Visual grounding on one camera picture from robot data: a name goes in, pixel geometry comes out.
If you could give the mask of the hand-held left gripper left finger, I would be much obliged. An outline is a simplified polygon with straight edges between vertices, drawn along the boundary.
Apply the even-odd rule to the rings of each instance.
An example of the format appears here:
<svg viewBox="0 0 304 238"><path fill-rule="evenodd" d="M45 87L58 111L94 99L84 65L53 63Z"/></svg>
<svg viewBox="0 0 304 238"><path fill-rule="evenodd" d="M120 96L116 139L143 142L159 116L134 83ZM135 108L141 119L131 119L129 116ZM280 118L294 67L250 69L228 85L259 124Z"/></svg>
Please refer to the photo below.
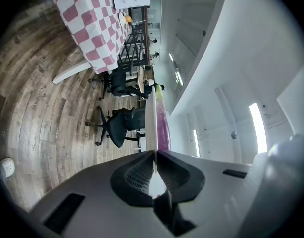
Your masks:
<svg viewBox="0 0 304 238"><path fill-rule="evenodd" d="M44 196L30 215L63 238L152 238L157 217L151 206L141 206L151 198L125 179L135 164L152 172L152 159L146 152L85 168Z"/></svg>

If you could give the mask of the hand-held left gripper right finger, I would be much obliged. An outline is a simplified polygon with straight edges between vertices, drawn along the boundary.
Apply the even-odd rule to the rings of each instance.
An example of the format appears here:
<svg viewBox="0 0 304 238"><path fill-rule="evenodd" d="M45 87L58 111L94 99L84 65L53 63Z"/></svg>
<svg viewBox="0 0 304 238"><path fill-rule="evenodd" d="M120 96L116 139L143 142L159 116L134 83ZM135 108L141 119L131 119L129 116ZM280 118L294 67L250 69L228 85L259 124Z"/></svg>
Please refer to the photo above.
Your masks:
<svg viewBox="0 0 304 238"><path fill-rule="evenodd" d="M248 165L158 151L166 186L156 199L158 238L242 238L245 214L235 205Z"/></svg>

